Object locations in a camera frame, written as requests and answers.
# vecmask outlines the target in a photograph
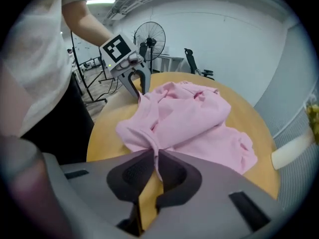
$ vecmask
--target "fan grille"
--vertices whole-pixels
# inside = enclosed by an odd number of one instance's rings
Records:
[[[135,33],[135,44],[140,49],[141,43],[145,43],[147,51],[145,60],[151,61],[158,58],[164,50],[166,36],[163,28],[156,22],[146,22],[142,24]]]

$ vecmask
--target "standing fan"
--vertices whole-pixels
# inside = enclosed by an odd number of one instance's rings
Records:
[[[151,72],[153,71],[153,60],[163,52],[165,41],[165,32],[156,22],[146,22],[135,32],[134,44],[138,46],[144,60],[150,61]]]

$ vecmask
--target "metal stand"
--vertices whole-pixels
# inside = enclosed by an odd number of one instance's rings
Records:
[[[76,66],[77,66],[77,68],[78,68],[80,77],[81,77],[81,79],[82,79],[82,81],[83,81],[84,87],[85,87],[85,89],[86,89],[86,91],[87,91],[87,93],[88,93],[88,95],[89,95],[89,97],[90,97],[90,99],[91,99],[90,102],[85,102],[85,104],[93,104],[93,103],[97,103],[97,102],[105,102],[105,103],[107,103],[108,101],[107,101],[106,98],[103,98],[103,99],[99,99],[99,98],[98,98],[97,100],[94,100],[93,97],[92,97],[92,95],[91,95],[91,92],[90,92],[90,90],[89,90],[89,87],[93,84],[93,82],[94,82],[103,72],[101,72],[101,73],[89,84],[89,86],[86,85],[85,79],[84,79],[83,74],[82,74],[82,72],[81,72],[81,68],[80,68],[80,66],[79,66],[78,58],[77,58],[77,56],[76,56],[72,32],[71,32],[71,39],[72,39],[72,45],[73,45],[72,50],[73,50],[73,54],[74,54],[75,63],[76,63]]]
[[[150,61],[151,74],[153,73],[153,49],[154,47],[151,47],[151,61]]]
[[[102,70],[103,70],[103,72],[101,72],[101,74],[104,73],[104,77],[105,77],[105,79],[99,81],[99,83],[101,84],[101,82],[109,81],[109,80],[112,80],[113,78],[108,79],[108,78],[106,77],[105,67],[104,67],[104,64],[103,64],[103,59],[102,59],[102,54],[101,54],[100,49],[99,49],[99,52],[100,52],[100,58],[101,58],[101,61],[100,61],[100,62],[101,62]]]

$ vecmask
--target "wooden table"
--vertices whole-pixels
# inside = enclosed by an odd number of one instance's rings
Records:
[[[177,72],[153,74],[150,91],[166,82],[180,81],[189,81],[220,90],[221,96],[232,107],[226,125],[247,133],[253,141],[254,151],[258,156],[257,164],[247,171],[244,176],[276,199],[280,179],[271,162],[271,153],[275,150],[275,145],[268,128],[259,114],[246,100],[230,88],[198,75]],[[134,84],[140,89],[139,79],[134,81]],[[115,127],[119,121],[129,119],[137,108],[137,100],[125,88],[121,88],[118,93],[108,99],[107,105],[103,108],[93,128],[87,161],[101,160],[130,153],[117,136]],[[162,183],[156,174],[153,173],[139,198],[144,230],[156,217],[156,197],[162,193]]]

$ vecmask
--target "white wall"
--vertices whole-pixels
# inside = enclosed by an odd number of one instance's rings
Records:
[[[114,33],[132,37],[147,21],[163,27],[170,55],[185,57],[184,48],[192,49],[198,68],[213,70],[216,81],[253,106],[276,71],[287,34],[280,21],[264,12],[219,0],[148,3],[117,22]],[[185,65],[183,71],[190,72]]]
[[[99,47],[73,33],[74,50],[79,64],[100,56]]]
[[[304,110],[319,77],[318,69],[311,39],[302,24],[297,23],[288,29],[276,73],[255,106],[274,139]]]
[[[72,45],[71,35],[63,36],[63,40],[64,40],[64,43],[65,43],[65,48],[66,49],[72,49],[73,45]]]

